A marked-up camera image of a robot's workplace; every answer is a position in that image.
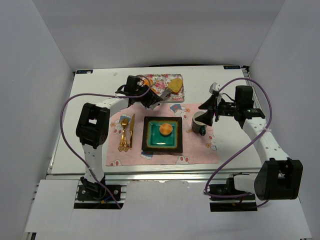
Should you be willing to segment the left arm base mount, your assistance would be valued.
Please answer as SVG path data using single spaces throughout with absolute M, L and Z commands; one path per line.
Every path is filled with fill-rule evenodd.
M 83 176 L 78 184 L 74 209 L 87 210 L 120 210 L 126 198 L 126 186 L 120 184 L 105 184 L 109 192 L 97 182 L 88 182 Z

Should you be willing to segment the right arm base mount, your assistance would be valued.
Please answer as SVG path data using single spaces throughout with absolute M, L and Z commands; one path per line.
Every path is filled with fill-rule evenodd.
M 210 211 L 212 213 L 222 212 L 253 212 L 257 211 L 256 197 L 254 194 L 231 197 L 233 195 L 245 194 L 244 191 L 236 190 L 234 177 L 237 175 L 249 175 L 248 173 L 231 174 L 223 184 L 209 184 L 208 193 L 218 197 L 209 198 Z

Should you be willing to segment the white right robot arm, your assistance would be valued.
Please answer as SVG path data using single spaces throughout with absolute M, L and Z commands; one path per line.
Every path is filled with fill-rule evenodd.
M 261 109 L 254 107 L 253 88 L 238 85 L 234 99 L 227 102 L 217 83 L 210 86 L 211 97 L 199 109 L 205 113 L 196 121 L 213 125 L 220 116 L 233 117 L 248 135 L 260 161 L 257 174 L 231 174 L 223 186 L 207 183 L 204 193 L 212 200 L 237 199 L 255 195 L 261 201 L 294 200 L 298 197 L 303 165 L 283 151 L 271 131 Z

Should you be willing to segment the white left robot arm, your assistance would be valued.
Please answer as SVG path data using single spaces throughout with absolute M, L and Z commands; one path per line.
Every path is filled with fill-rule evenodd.
M 143 79 L 148 80 L 144 76 L 130 75 L 127 77 L 126 84 L 120 86 L 115 92 L 116 97 L 110 97 L 97 104 L 83 105 L 75 133 L 84 151 L 86 168 L 85 175 L 80 181 L 87 191 L 96 194 L 104 192 L 102 145 L 108 137 L 110 117 L 136 102 L 148 109 L 154 109 L 167 95 L 176 91 L 172 80 L 162 95 L 157 95 L 151 90 L 152 84 L 143 84 Z

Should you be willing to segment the small round orange bun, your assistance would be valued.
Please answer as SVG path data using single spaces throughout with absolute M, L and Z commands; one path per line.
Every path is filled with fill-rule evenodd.
M 163 136 L 168 136 L 172 133 L 173 131 L 173 127 L 171 124 L 169 123 L 163 123 L 160 127 L 159 127 L 159 132 L 163 135 Z

